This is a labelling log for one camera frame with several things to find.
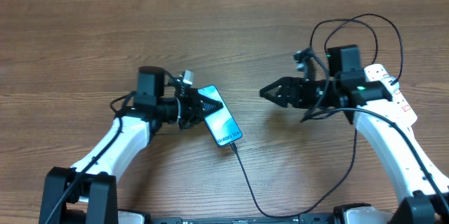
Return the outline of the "blue Samsung Galaxy smartphone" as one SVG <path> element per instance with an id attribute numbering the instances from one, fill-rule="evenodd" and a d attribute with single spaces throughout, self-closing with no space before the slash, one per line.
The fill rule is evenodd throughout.
<path id="1" fill-rule="evenodd" d="M 211 135 L 219 147 L 224 147 L 235 140 L 243 137 L 243 134 L 225 104 L 218 89 L 214 85 L 205 86 L 199 89 L 199 94 L 222 103 L 223 107 L 217 112 L 208 115 L 205 123 L 208 126 Z"/>

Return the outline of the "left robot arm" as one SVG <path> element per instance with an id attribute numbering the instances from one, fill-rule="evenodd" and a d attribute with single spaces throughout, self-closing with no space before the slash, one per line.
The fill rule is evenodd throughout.
<path id="1" fill-rule="evenodd" d="M 175 78 L 161 67 L 140 67 L 137 88 L 118 99 L 102 140 L 71 167 L 47 173 L 39 222 L 150 223 L 147 213 L 118 208 L 117 184 L 162 124 L 189 129 L 224 107 L 192 88 L 192 77 L 190 71 Z"/>

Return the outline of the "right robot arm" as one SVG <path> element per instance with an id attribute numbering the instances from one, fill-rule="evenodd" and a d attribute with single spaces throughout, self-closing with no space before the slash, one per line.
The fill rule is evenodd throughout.
<path id="1" fill-rule="evenodd" d="M 395 213 L 369 204 L 336 206 L 332 223 L 448 222 L 448 177 L 426 156 L 413 133 L 415 115 L 400 94 L 398 80 L 379 65 L 362 67 L 356 45 L 329 48 L 329 68 L 316 80 L 311 48 L 293 57 L 305 76 L 282 77 L 260 90 L 281 106 L 306 109 L 304 118 L 326 119 L 343 112 L 374 149 L 398 200 Z"/>

